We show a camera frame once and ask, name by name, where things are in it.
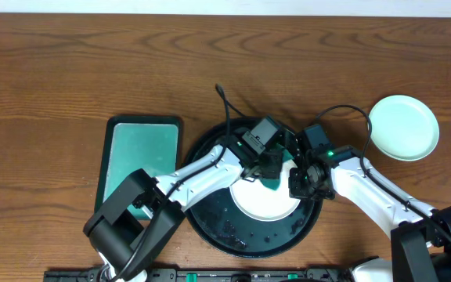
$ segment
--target round white plate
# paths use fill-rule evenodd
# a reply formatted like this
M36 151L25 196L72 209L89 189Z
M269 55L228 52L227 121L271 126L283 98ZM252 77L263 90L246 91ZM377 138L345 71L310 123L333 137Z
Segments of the round white plate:
M300 202L288 196L290 169L296 167L292 160L283 163L280 185L275 190L264 186L260 180L238 180L229 188L234 203L245 215L253 219L271 222L285 218Z
M418 99L403 95L384 98L371 110L370 120L373 143L397 160L420 160L438 144L438 121Z

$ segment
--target wooden table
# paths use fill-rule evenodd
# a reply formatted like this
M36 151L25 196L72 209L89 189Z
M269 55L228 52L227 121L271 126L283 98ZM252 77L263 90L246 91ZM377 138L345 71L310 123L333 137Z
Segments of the wooden table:
M101 263L91 216L106 121L115 114L184 120L183 151L224 120L221 82L246 114L302 129L324 108L370 108L391 94L424 101L439 121L433 154L374 165L438 208L451 205L451 20L0 14L0 280ZM326 117L336 144L361 147L358 113ZM312 232L268 259L222 254L184 222L158 262L182 268L305 268L390 258L388 238L342 197Z

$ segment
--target white wall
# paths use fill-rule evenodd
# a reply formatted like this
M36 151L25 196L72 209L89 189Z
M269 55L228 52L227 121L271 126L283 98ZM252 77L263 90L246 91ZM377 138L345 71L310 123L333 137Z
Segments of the white wall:
M451 0L0 0L0 12L451 17Z

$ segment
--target wire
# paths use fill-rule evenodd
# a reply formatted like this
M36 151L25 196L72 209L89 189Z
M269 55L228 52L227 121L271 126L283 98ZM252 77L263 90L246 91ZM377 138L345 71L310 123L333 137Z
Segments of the wire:
M226 149L227 146L229 145L229 141L230 141L230 133L231 133L231 117L230 117L230 113L229 113L229 107L235 109L234 107L232 107L232 105L229 103L229 101L227 100L226 94L224 93L224 89L222 88L221 85L216 84L215 85L215 90L217 91L217 93L220 95L220 97L222 98L222 100L224 101L224 108L225 108L225 141L222 144L222 151L220 152L219 156L210 164L204 166L203 168L200 168L198 170L196 170L193 173L190 173L188 175L186 175L185 177L183 177L182 179L180 179L179 181L177 181L172 187L171 189L167 192L166 196L164 197L164 199L162 200L160 207L157 209L157 211L154 213L153 217L156 217L157 215L159 215L161 213L161 211L163 210L164 206L166 204L168 204L168 201L170 199L170 196L173 194L173 192L175 192L182 184L184 184L185 181L193 178L194 176L200 174L201 172L204 172L205 170L216 166L217 163L220 162L220 160L222 159L222 157L224 157L224 154L226 153ZM149 225L146 227L146 231L142 234L142 236L140 237L140 241L138 242L137 246L135 247L135 250L133 251L132 255L130 256L130 258L128 259L128 261L124 264L124 267L121 269L121 271L116 274L112 279L110 279L108 282L115 282L116 280L120 279L124 273L126 273L128 267L132 264L133 259L137 256L137 254L140 252L140 250L142 249L142 246L147 238L147 234L150 233L151 231L151 227L153 226L151 224L152 221L149 222Z
M428 215L424 214L419 209L415 208L415 206L410 203L408 200L402 199L399 195L388 189L386 186L384 186L380 181L375 179L373 175L370 173L370 170L365 167L365 152L368 149L368 146L370 145L370 140L372 137L372 121L370 120L370 117L367 113L365 113L362 109L353 106L353 105L337 105L333 107L329 107L328 109L322 111L318 115L316 115L314 121L311 123L312 125L316 123L324 114L328 113L331 110L337 109L337 108L351 108L353 110L357 110L360 112L366 119L366 123L368 124L368 135L366 137L365 145L363 146L363 150L361 152L361 156L359 157L359 165L361 166L361 169L365 172L365 176L368 176L370 180L372 180L379 188L381 188L384 192L388 193L392 197L394 197L400 204L404 205L405 208L411 210L412 212L415 212L418 214L424 221L432 228L437 230L445 239L447 239L448 242L451 243L451 235L448 234L436 221L434 221L432 218L430 218Z

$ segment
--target robotic arm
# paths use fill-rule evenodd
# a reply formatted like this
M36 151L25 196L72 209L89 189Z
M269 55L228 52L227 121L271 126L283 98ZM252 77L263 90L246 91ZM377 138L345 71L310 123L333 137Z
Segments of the robotic arm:
M339 193L358 205L391 238L393 261L376 259L353 268L355 282L393 281L393 277L394 281L405 282L451 281L451 245L421 216L364 175L359 151L351 146L335 149L320 125L293 136L266 117L252 130L244 128L231 137L232 142L225 149L218 144L198 161L170 175L151 178L143 169L133 172L88 220L85 235L112 269L119 273L126 268L121 278L144 281L145 269L179 227L184 212L210 193L229 187L238 179L279 178L282 152L274 146L279 144L294 156L297 164L290 170L290 197L322 200L333 199ZM377 172L367 159L364 161L383 186L451 234L451 208L437 211L414 199ZM168 195L176 183L182 185ZM150 215L148 228L144 229L128 212L130 204ZM445 247L442 258L431 258L427 250L431 245Z

